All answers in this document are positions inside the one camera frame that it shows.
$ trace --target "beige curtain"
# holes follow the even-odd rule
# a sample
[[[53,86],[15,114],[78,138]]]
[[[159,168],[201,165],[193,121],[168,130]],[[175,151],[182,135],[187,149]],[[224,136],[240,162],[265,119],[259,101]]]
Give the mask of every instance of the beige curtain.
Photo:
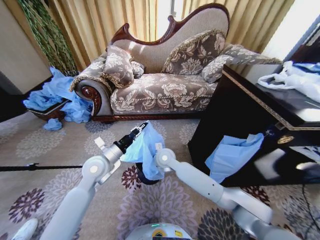
[[[226,41],[261,53],[294,0],[183,0],[181,18],[201,5],[224,5],[230,14]]]
[[[115,32],[129,23],[130,33],[156,40],[159,0],[49,0],[49,11],[81,71],[105,51]]]

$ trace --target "floral carpet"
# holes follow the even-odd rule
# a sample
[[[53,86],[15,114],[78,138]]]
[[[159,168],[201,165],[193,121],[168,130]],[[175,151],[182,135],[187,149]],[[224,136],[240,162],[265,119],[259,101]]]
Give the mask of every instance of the floral carpet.
[[[179,161],[191,162],[187,143],[199,120],[152,120],[165,144]],[[31,113],[0,123],[0,165],[82,165],[100,150],[98,136],[110,145],[142,121],[113,124],[63,122],[59,131],[42,129],[44,122]],[[39,221],[32,239],[39,239],[67,192],[81,180],[81,169],[0,172],[0,240],[8,240],[29,219]],[[98,186],[96,195],[74,240],[123,240],[137,226],[166,222],[181,226],[194,239],[252,239],[234,222],[231,214],[195,193],[174,173],[154,185],[138,179],[132,163],[120,168]],[[320,187],[318,184],[252,186],[244,191],[273,210],[273,225],[285,228],[304,240],[320,239]]]

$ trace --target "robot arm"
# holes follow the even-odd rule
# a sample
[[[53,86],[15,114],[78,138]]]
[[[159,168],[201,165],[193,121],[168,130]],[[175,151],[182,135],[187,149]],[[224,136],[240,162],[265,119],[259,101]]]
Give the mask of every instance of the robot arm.
[[[64,197],[40,240],[72,239],[96,194],[95,185],[102,185],[120,167],[120,157],[126,153],[127,148],[147,124],[143,123],[132,129],[130,134],[120,141],[115,141],[110,147],[105,146],[100,137],[95,140],[103,156],[93,156],[84,163],[82,180]]]
[[[40,240],[72,239],[95,196],[95,185],[103,184],[119,168],[120,157],[146,124],[134,128],[129,135],[114,142],[110,147],[105,146],[101,138],[95,140],[103,156],[93,156],[84,163],[81,182],[65,196]],[[173,169],[181,181],[219,207],[232,210],[235,222],[258,239],[299,240],[293,233],[269,225],[272,218],[270,207],[240,189],[223,187],[187,162],[177,161],[172,150],[159,150],[155,162],[159,168]]]
[[[232,210],[235,222],[259,240],[299,240],[296,235],[270,225],[272,209],[239,188],[226,188],[187,162],[176,160],[168,148],[159,150],[155,162],[160,168],[171,168],[176,176],[219,207]]]

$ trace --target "wall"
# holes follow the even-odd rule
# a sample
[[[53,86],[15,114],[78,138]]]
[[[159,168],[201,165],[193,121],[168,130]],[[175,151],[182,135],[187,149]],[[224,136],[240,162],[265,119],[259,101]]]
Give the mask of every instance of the wall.
[[[2,0],[0,33],[0,71],[22,94],[51,76],[48,66]]]

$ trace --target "crumpled blue fabric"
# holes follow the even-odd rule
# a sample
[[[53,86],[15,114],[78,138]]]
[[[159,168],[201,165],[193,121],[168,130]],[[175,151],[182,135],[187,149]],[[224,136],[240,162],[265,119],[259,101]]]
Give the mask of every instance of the crumpled blue fabric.
[[[249,134],[247,139],[223,136],[205,164],[210,169],[210,178],[221,183],[225,178],[240,170],[259,150],[264,135]]]
[[[62,128],[62,123],[58,118],[49,119],[48,123],[43,126],[45,130],[56,131]]]
[[[65,112],[64,120],[68,122],[88,122],[91,116],[92,102],[80,98],[74,91],[69,92],[73,77],[64,76],[58,69],[50,67],[53,75],[50,82],[43,85],[43,89],[31,92],[29,98],[24,100],[24,105],[29,109],[44,111],[63,99],[68,99],[60,110]]]
[[[142,172],[149,180],[160,180],[165,177],[165,173],[156,166],[154,156],[156,155],[156,143],[161,143],[165,148],[164,138],[152,126],[150,121],[143,129],[142,133],[126,150],[123,162],[142,163]]]

